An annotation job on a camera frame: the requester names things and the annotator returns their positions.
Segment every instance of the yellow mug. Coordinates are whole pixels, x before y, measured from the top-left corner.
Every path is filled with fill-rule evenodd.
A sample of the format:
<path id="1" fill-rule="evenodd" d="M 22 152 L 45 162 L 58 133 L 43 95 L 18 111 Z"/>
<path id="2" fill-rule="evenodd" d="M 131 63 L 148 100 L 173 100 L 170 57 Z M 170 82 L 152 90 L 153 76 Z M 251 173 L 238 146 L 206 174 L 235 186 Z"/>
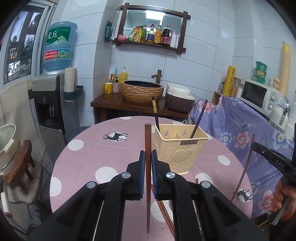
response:
<path id="1" fill-rule="evenodd" d="M 113 83 L 105 83 L 104 84 L 105 87 L 105 94 L 112 94 L 113 91 Z"/>

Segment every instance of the yellow soap bottle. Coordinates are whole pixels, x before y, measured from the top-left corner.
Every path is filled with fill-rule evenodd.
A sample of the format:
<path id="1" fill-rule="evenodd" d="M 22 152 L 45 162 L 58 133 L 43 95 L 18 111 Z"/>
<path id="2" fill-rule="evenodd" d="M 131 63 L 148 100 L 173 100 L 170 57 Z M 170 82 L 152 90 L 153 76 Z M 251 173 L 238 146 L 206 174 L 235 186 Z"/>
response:
<path id="1" fill-rule="evenodd" d="M 121 83 L 126 80 L 128 80 L 128 74 L 126 72 L 126 68 L 123 67 L 123 71 L 118 76 L 118 82 Z"/>

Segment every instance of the microwave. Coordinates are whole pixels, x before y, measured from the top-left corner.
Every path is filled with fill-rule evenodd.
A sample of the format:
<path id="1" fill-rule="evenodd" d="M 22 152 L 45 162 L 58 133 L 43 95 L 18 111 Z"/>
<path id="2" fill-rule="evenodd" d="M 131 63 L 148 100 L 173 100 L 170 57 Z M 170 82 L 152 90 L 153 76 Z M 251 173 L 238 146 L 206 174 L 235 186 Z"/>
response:
<path id="1" fill-rule="evenodd" d="M 272 87 L 253 80 L 246 80 L 240 100 L 261 115 L 270 117 L 281 97 L 283 97 L 282 94 Z"/>

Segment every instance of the round table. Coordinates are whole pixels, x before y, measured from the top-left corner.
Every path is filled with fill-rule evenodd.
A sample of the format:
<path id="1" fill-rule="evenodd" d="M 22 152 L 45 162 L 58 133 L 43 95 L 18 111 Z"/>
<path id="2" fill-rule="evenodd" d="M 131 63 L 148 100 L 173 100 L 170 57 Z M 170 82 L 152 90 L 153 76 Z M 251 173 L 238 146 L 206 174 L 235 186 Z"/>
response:
<path id="1" fill-rule="evenodd" d="M 159 122 L 181 124 L 165 118 L 159 118 Z M 56 160 L 53 169 L 50 183 L 52 211 L 57 210 L 87 182 L 108 182 L 117 174 L 125 172 L 129 163 L 138 161 L 140 150 L 144 150 L 145 147 L 145 123 L 152 124 L 153 141 L 155 119 L 148 116 L 107 120 L 91 126 L 72 140 Z M 183 176 L 191 182 L 195 182 L 195 178 L 198 178 L 199 182 L 207 180 L 230 199 L 242 172 L 243 167 L 235 155 L 222 142 L 209 135 L 189 173 Z M 244 189 L 247 196 L 251 195 L 252 189 L 247 174 L 240 188 L 239 190 Z M 233 203 L 251 217 L 252 200 L 244 200 L 243 196 L 240 196 L 234 199 Z M 173 219 L 169 201 L 164 201 L 164 205 Z M 174 240 L 153 195 L 151 195 L 150 233 L 147 234 L 146 190 L 140 201 L 126 201 L 122 241 L 130 240 Z"/>

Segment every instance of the blue flower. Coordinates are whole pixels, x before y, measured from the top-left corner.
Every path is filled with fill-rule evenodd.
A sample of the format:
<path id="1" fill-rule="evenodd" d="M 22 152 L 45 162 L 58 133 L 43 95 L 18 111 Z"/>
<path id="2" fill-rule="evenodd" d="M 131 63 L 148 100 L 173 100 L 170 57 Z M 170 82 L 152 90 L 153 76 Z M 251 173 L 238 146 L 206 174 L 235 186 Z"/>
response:
<path id="1" fill-rule="evenodd" d="M 285 138 L 285 136 L 279 131 L 274 131 L 272 134 L 272 139 L 274 139 L 273 146 L 275 150 L 279 149 L 280 147 L 286 149 L 289 146 L 288 139 Z"/>
<path id="2" fill-rule="evenodd" d="M 253 195 L 255 195 L 259 190 L 259 186 L 261 185 L 261 182 L 257 182 L 257 183 L 251 182 L 250 184 L 253 191 Z"/>
<path id="3" fill-rule="evenodd" d="M 231 97 L 230 99 L 232 100 L 232 105 L 233 105 L 233 106 L 235 106 L 237 103 L 238 103 L 238 104 L 242 103 L 242 101 L 240 101 L 240 100 L 237 99 L 237 98 Z"/>
<path id="4" fill-rule="evenodd" d="M 224 145 L 227 145 L 228 143 L 230 143 L 232 141 L 231 132 L 230 133 L 228 133 L 228 132 L 222 133 L 221 140 Z"/>

